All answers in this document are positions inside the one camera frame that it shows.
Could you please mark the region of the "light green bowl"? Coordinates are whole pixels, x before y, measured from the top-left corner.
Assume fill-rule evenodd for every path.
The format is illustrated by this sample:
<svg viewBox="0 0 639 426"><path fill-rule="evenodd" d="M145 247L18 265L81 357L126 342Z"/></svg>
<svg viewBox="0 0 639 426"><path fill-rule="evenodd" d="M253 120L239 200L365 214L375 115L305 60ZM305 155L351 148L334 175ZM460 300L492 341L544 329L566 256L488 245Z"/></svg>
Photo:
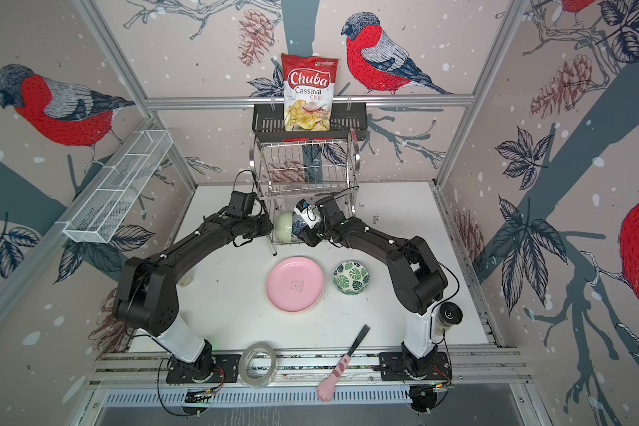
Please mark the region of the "light green bowl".
<svg viewBox="0 0 639 426"><path fill-rule="evenodd" d="M274 237L276 241L282 244L291 243L293 240L293 213L282 212L276 219L274 224Z"/></svg>

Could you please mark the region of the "pink plate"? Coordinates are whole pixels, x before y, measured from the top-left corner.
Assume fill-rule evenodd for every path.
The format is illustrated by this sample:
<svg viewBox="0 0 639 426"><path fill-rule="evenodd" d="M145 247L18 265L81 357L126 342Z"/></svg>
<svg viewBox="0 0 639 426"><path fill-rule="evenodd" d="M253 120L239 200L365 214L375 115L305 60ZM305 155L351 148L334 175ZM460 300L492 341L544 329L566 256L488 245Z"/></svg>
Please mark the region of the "pink plate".
<svg viewBox="0 0 639 426"><path fill-rule="evenodd" d="M308 257L289 257L270 271L266 294L276 309L287 313L306 312L316 305L325 288L321 267Z"/></svg>

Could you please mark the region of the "green leaf patterned bowl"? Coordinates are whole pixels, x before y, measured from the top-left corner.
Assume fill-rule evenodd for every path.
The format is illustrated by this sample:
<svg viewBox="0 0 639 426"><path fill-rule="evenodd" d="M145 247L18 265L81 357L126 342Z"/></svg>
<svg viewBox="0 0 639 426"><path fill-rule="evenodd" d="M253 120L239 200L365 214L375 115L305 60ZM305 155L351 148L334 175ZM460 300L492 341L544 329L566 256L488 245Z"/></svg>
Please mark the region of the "green leaf patterned bowl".
<svg viewBox="0 0 639 426"><path fill-rule="evenodd" d="M355 296L363 293L369 286L369 271L360 262L344 261L335 268L332 280L342 294Z"/></svg>

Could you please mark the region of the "steel two-tier dish rack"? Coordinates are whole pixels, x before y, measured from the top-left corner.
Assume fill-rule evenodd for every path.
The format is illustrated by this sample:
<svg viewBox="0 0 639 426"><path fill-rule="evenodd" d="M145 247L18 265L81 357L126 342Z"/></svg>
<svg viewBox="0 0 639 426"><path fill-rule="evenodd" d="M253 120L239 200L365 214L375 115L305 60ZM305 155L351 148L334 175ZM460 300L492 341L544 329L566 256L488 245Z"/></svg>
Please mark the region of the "steel two-tier dish rack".
<svg viewBox="0 0 639 426"><path fill-rule="evenodd" d="M360 171L359 139L298 140L262 142L254 136L250 149L250 168L257 174L257 193L275 224L282 212L294 213L305 199L310 204L333 195L346 217L356 214L358 175ZM273 253L283 245L300 244L294 239L282 244L274 230L267 237Z"/></svg>

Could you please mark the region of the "blue white patterned bowl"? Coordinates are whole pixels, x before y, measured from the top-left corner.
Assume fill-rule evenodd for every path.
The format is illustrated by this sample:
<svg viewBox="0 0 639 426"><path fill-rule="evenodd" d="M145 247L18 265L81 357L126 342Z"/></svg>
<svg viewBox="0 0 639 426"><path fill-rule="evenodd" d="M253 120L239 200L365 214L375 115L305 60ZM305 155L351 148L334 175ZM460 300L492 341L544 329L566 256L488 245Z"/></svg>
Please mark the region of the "blue white patterned bowl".
<svg viewBox="0 0 639 426"><path fill-rule="evenodd" d="M300 240L300 233L308 227L307 223L302 216L293 213L292 214L292 236L294 239Z"/></svg>

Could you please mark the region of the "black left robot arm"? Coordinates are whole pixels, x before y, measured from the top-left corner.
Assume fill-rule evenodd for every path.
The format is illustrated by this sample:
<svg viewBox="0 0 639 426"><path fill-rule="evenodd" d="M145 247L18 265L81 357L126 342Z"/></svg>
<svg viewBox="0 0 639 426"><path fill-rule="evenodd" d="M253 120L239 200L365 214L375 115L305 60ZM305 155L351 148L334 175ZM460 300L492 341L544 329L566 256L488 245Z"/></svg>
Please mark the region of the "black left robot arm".
<svg viewBox="0 0 639 426"><path fill-rule="evenodd" d="M217 368L212 345L182 318L178 284L212 252L235 243L248 244L273 230L266 207L253 215L255 192L232 191L229 204L205 217L195 231L147 258L133 257L121 270L113 316L126 327L144 330L171 359L196 376L208 378Z"/></svg>

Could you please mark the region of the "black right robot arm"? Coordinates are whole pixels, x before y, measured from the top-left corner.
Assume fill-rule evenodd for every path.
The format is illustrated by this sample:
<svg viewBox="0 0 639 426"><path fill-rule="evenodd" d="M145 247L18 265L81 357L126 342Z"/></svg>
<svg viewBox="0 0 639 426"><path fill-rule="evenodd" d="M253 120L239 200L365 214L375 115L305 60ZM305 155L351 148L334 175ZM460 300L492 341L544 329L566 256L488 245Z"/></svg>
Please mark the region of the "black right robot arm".
<svg viewBox="0 0 639 426"><path fill-rule="evenodd" d="M433 340L437 322L434 314L448 281L426 240L419 236L394 237L359 218L348 218L332 196L314 205L301 200L294 211L305 221L298 237L308 246L326 240L336 247L361 251L387 266L394 294L409 312L401 344L404 373L415 380L431 374L438 351Z"/></svg>

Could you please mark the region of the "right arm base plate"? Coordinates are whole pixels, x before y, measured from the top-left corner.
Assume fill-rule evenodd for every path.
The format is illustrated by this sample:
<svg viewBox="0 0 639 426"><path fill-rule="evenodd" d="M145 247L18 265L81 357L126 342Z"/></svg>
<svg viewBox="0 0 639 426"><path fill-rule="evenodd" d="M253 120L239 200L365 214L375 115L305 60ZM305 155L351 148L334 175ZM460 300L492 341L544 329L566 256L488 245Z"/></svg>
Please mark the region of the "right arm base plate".
<svg viewBox="0 0 639 426"><path fill-rule="evenodd" d="M380 353L374 367L385 382L452 380L452 366L444 351L432 351L421 359L410 353Z"/></svg>

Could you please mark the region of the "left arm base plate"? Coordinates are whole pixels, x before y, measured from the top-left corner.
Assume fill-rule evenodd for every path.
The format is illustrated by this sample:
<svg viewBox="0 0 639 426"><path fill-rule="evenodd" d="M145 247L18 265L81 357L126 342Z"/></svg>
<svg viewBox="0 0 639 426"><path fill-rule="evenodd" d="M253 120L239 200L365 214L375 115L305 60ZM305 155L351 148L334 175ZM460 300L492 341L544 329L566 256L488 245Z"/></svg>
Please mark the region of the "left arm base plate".
<svg viewBox="0 0 639 426"><path fill-rule="evenodd" d="M210 358L200 357L195 363L186 363L171 356L167 367L166 383L236 383L239 376L241 355L234 353L210 353Z"/></svg>

